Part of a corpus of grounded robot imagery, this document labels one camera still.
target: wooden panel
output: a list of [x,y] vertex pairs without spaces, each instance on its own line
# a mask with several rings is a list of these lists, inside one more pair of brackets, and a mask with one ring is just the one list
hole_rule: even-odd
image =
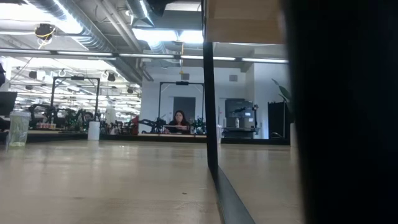
[[206,41],[283,44],[278,0],[209,0]]

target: ceiling vent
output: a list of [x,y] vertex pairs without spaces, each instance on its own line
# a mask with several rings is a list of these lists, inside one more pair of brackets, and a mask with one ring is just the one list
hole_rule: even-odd
[[189,73],[182,73],[181,80],[189,80]]
[[229,75],[229,81],[230,82],[237,82],[238,81],[238,75]]

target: ceiling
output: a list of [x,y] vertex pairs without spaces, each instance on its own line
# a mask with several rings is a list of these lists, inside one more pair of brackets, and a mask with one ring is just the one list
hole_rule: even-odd
[[[114,8],[118,11],[119,15],[124,20],[124,23],[131,27],[131,16],[126,7],[125,0],[109,0],[111,1]],[[97,7],[95,0],[74,0],[75,4],[81,9],[81,11],[92,21],[100,32],[106,37],[106,39],[113,45],[117,52],[136,52],[131,46],[129,46],[122,35],[117,31],[114,24],[109,21],[104,11]],[[132,28],[142,30],[173,30],[177,36],[180,36],[185,30],[197,30],[201,31],[201,7],[200,1],[177,1],[168,4],[164,15],[162,17],[152,17],[155,27],[149,27],[142,21],[136,21]],[[2,4],[0,7],[0,47],[2,48],[22,48],[22,49],[37,49],[40,47],[41,41],[34,35],[34,30],[40,23],[54,24],[54,18],[51,15],[43,14],[39,9],[30,5],[17,5],[17,4]],[[86,51],[87,48],[78,43],[74,38],[65,35],[62,30],[56,29],[51,43],[41,46],[43,50],[74,50],[74,51]],[[138,41],[140,48],[144,52],[151,52],[151,49],[145,40]],[[176,44],[172,41],[163,42],[168,52],[173,54],[182,53],[186,55],[203,55],[202,44],[197,43],[184,43],[183,47],[181,44]],[[283,45],[276,44],[230,44],[230,43],[214,43],[213,44],[214,56],[222,57],[269,57],[269,58],[286,58],[285,48]],[[25,58],[15,57],[10,59],[12,61],[12,90],[19,91],[21,93],[35,93],[36,95],[25,95],[23,99],[37,98],[39,93],[50,93],[51,87],[39,86],[39,84],[51,84],[52,79],[33,80],[29,78],[29,72],[33,70],[40,70],[45,72],[49,77],[51,75],[57,76],[59,72],[66,72],[65,76],[69,77],[72,75],[83,74],[86,77],[95,77],[101,79],[101,86],[103,87],[100,91],[100,95],[119,95],[123,96],[118,99],[118,104],[127,105],[129,101],[139,101],[141,91],[139,88],[135,88],[135,92],[132,95],[126,94],[127,87],[135,86],[140,84],[139,82],[129,82],[129,79],[124,72],[120,72],[118,68],[115,68],[112,63],[105,60],[82,60],[79,59],[59,59],[59,58]],[[27,62],[25,70],[18,70],[18,67],[24,67]],[[136,61],[127,61],[132,67],[137,68]],[[184,67],[202,67],[201,60],[187,60],[183,62]],[[151,71],[151,67],[160,68],[163,70],[169,67],[179,67],[180,63],[170,62],[167,60],[151,60],[146,59],[143,63],[147,71]],[[240,68],[242,72],[245,72],[249,67],[248,63],[244,62],[217,62],[215,61],[215,67],[225,68]],[[114,72],[116,74],[115,82],[109,82],[106,78],[106,74]],[[67,81],[73,85],[88,86],[92,83],[88,80],[83,82]],[[35,84],[33,90],[26,90],[27,84]],[[106,86],[115,86],[116,88],[108,88]],[[77,95],[91,95],[94,93],[94,88],[83,88],[81,92],[74,94]],[[72,92],[67,87],[58,87],[57,93],[59,94],[71,94]],[[44,101],[48,100],[46,95],[42,95]],[[65,102],[65,97],[58,97],[56,100],[60,100],[60,104],[63,106],[71,105],[71,102]],[[109,98],[101,98],[100,108],[105,109]],[[73,101],[73,104],[84,107],[92,107],[93,102],[78,102]],[[122,110],[122,112],[134,112],[139,113],[140,104],[134,104],[130,106],[134,110]]]

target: dark hair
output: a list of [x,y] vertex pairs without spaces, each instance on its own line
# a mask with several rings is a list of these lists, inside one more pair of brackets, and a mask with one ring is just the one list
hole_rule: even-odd
[[174,117],[173,117],[173,123],[177,124],[177,121],[175,120],[175,115],[177,115],[177,113],[180,113],[182,115],[182,121],[181,121],[181,125],[188,125],[188,121],[185,119],[185,113],[182,110],[178,110],[174,113]]

